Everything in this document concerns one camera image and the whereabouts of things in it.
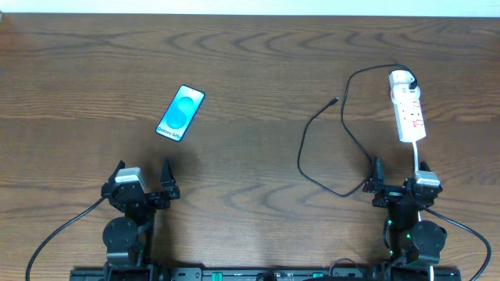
power outlet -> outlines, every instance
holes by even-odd
[[[420,88],[410,89],[414,77],[405,70],[396,70],[389,76],[391,100],[394,103],[399,140],[413,142],[426,136],[420,107]]]

wooden table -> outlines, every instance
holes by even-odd
[[[153,255],[207,267],[329,266],[388,256],[386,210],[373,195],[338,198],[297,171],[305,122],[348,76],[404,63],[418,76],[427,137],[420,158],[445,191],[434,210],[484,234],[494,249],[481,280],[500,279],[500,20],[388,17],[5,15],[0,24],[0,276],[22,279],[54,229],[99,199],[123,159],[159,188],[164,156],[181,199],[157,214]],[[357,76],[346,123],[386,176],[412,173],[388,97],[390,69]],[[180,143],[155,127],[181,84],[206,93]],[[339,121],[315,121],[302,166],[335,190],[370,167]],[[102,266],[107,202],[61,232],[33,280]],[[484,260],[472,235],[448,231],[441,264],[468,280]]]

cable connector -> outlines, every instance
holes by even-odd
[[[336,104],[338,101],[338,98],[334,98],[333,100],[330,101],[330,103],[328,105],[334,105]]]

white wall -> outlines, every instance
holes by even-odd
[[[0,0],[3,12],[494,16],[500,0]]]

galaxy phone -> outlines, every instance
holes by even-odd
[[[205,93],[186,85],[180,86],[156,127],[156,133],[181,141],[204,98]]]

